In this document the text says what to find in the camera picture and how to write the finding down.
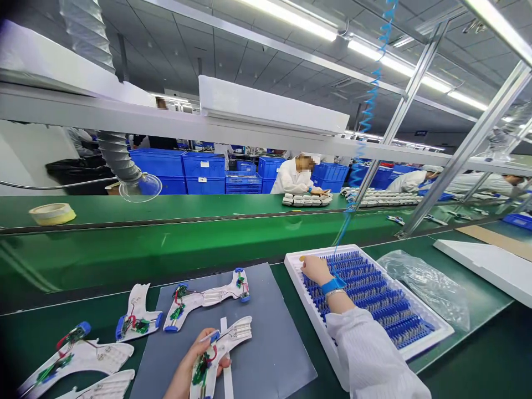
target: worker's hand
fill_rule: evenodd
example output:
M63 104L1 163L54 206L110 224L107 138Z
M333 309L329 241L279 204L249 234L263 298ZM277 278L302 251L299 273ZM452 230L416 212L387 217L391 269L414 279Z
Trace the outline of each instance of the worker's hand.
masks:
M190 383L192 381L192 374L194 373L194 363L198 356L205 353L211 344L211 340L207 339L203 342L201 340L205 338L210 333L214 332L215 329L209 328L204 329L199 335L194 344L188 350L188 353L179 363L179 367L176 370L176 373L173 376L170 387L164 396L164 399L188 399L190 396ZM231 360L227 357L223 357L218 364L218 370L216 375L219 376L222 373L222 370L231 365Z
M309 279L318 283L320 286L328 283L334 279L334 276L330 273L327 261L315 256L305 256L299 260L303 261L303 267L301 271Z

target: clear plastic bag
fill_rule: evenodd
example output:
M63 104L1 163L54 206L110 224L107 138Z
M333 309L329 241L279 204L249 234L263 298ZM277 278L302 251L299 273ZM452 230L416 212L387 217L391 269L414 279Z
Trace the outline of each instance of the clear plastic bag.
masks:
M453 326L469 331L469 307L466 290L423 259L395 250L381 257L377 263L391 278L406 285L437 314Z

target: white wall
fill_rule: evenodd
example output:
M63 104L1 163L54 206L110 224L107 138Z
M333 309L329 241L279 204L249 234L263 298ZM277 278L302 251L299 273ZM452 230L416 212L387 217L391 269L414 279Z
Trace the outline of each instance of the white wall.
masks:
M66 158L79 158L61 127L23 125L0 120L0 177L27 186L59 186L44 165ZM23 190L0 186L2 196L65 195L64 190Z

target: black trash bag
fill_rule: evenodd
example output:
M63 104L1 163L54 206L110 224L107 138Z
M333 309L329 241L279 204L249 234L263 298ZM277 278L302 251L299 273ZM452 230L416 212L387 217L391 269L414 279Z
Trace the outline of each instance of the black trash bag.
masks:
M65 159L46 164L48 175L60 185L97 180L115 175L101 155L79 159ZM112 181L65 188L68 195L107 195L106 186Z

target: red wire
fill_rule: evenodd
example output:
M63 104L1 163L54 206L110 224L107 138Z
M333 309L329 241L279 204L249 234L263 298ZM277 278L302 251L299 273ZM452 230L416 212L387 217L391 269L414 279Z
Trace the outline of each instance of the red wire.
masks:
M207 363L212 362L214 359L216 359L216 356L218 356L218 349L216 349L216 345L212 347L214 349L214 357L211 359L207 359Z

